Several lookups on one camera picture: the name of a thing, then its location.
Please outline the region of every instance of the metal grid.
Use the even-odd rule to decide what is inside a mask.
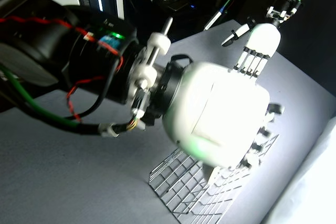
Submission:
[[[278,135],[262,146],[260,159]],[[248,182],[251,170],[237,166],[222,169],[216,182],[208,185],[202,163],[177,149],[150,173],[149,184],[181,224],[220,223],[226,211]]]

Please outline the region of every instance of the black cable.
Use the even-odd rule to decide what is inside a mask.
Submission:
[[[130,37],[129,39],[127,39],[125,41],[125,43],[123,44],[123,46],[121,47],[121,49],[119,51],[119,55],[123,55],[125,53],[126,49],[128,48],[128,46],[134,41],[138,42],[136,37]],[[101,103],[105,99],[105,97],[106,97],[106,95],[107,95],[107,93],[110,89],[110,86],[111,86],[111,83],[112,83],[112,80],[113,80],[113,77],[114,77],[114,74],[115,74],[115,71],[117,69],[118,64],[119,64],[119,59],[115,59],[114,62],[111,64],[111,68],[109,70],[109,74],[108,74],[108,77],[106,79],[104,88],[102,89],[101,93],[98,95],[95,103],[88,110],[78,114],[81,118],[91,114],[101,105]],[[74,116],[68,116],[68,117],[66,117],[66,119],[74,120],[76,118]]]
[[[25,100],[20,96],[20,94],[16,92],[9,83],[0,79],[0,84],[2,86],[1,88],[2,92],[4,92],[6,96],[8,96],[11,100],[14,101],[14,105],[16,105],[18,109],[20,109],[22,112],[29,115],[30,117],[40,120],[52,127],[55,127],[63,131],[82,135],[100,135],[98,131],[99,127],[98,124],[78,124],[77,127],[73,128],[58,123],[50,118],[47,118],[46,116],[43,116],[42,114],[36,112],[28,103],[26,103]]]

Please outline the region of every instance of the gray table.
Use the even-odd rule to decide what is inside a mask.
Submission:
[[[231,21],[176,42],[169,56],[185,53],[232,67],[247,38],[228,48],[220,43],[237,27]],[[279,54],[258,82],[286,107],[270,128],[281,137],[223,223],[260,223],[336,110],[335,97]],[[85,91],[73,96],[78,111],[94,98]],[[38,100],[67,114],[61,91]],[[127,119],[126,108],[105,101],[88,122]],[[0,115],[0,134],[0,223],[176,223],[147,185],[150,170],[175,149],[160,121],[146,132],[104,139],[65,133],[12,109]]]

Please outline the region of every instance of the white curtain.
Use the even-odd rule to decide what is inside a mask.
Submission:
[[[336,118],[280,196],[265,224],[336,223]]]

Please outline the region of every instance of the metal wire basket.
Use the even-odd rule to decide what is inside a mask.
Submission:
[[[277,137],[262,145],[260,159]],[[149,185],[181,224],[215,224],[248,182],[250,172],[240,166],[233,171],[222,169],[216,182],[208,185],[202,163],[177,149],[150,172]]]

